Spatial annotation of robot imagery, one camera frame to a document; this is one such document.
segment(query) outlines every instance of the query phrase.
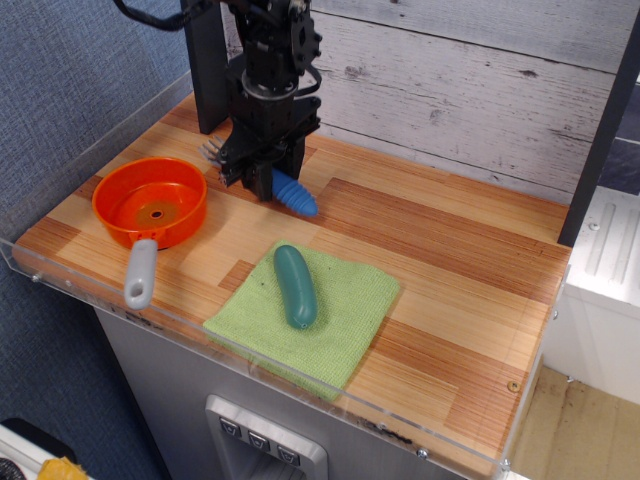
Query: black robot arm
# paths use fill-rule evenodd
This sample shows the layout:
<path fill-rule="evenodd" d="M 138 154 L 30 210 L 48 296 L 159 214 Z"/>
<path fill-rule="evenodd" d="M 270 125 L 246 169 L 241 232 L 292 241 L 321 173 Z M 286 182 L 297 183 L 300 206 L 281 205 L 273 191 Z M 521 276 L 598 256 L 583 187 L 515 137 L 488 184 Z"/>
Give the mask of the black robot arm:
<path fill-rule="evenodd" d="M 215 162 L 225 185 L 238 180 L 262 201 L 272 199 L 272 169 L 300 175 L 305 137 L 319 127 L 320 86 L 311 62 L 320 56 L 322 37 L 311 18 L 311 0 L 202 0 L 166 19 L 153 17 L 113 0 L 129 18 L 179 30 L 214 3 L 226 3 L 234 15 L 243 53 L 225 73 L 228 112 L 233 130 Z M 308 72 L 315 84 L 303 89 Z"/>

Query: green cloth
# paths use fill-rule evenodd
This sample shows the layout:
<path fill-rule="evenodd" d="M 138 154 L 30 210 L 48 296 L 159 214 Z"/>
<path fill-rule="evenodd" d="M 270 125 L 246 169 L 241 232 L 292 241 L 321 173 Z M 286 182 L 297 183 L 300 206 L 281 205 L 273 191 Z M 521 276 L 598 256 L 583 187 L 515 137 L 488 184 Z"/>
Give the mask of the green cloth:
<path fill-rule="evenodd" d="M 204 327 L 269 359 L 342 389 L 357 367 L 400 287 L 383 271 L 292 245 L 304 257 L 316 290 L 318 318 L 305 330 L 285 318 L 273 254 L 278 242 L 253 269 L 220 312 Z M 238 351 L 251 361 L 246 352 Z M 329 401 L 338 393 L 279 365 L 267 370 Z"/>

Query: white object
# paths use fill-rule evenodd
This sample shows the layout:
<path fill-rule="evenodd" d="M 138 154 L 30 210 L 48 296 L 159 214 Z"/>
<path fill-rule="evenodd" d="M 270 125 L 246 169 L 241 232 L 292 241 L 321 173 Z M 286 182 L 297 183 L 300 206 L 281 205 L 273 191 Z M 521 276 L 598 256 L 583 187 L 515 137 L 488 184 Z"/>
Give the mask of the white object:
<path fill-rule="evenodd" d="M 130 308 L 142 310 L 151 303 L 157 260 L 158 242 L 138 240 L 133 244 L 124 281 L 124 300 Z"/>
<path fill-rule="evenodd" d="M 598 187 L 574 247 L 544 364 L 640 404 L 640 198 Z"/>
<path fill-rule="evenodd" d="M 0 425 L 0 458 L 8 458 L 15 463 L 27 480 L 37 480 L 42 464 L 56 457 Z"/>

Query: orange pan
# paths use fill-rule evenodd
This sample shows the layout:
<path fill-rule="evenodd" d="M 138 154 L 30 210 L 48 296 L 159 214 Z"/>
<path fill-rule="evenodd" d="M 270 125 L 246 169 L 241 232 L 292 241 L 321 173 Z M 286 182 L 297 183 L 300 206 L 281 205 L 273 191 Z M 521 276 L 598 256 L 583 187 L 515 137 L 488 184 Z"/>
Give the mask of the orange pan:
<path fill-rule="evenodd" d="M 153 297 L 158 250 L 193 235 L 206 213 L 207 183 L 195 166 L 175 158 L 143 158 L 104 177 L 93 211 L 114 240 L 131 248 L 124 299 L 135 310 Z"/>

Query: yellow object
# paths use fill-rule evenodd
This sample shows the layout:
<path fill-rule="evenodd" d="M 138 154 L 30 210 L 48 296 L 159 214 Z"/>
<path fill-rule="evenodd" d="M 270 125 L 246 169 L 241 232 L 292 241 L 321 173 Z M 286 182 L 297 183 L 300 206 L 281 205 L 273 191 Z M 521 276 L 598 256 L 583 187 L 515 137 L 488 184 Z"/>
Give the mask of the yellow object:
<path fill-rule="evenodd" d="M 67 457 L 53 458 L 42 464 L 38 480 L 88 480 L 89 477 L 79 466 Z"/>

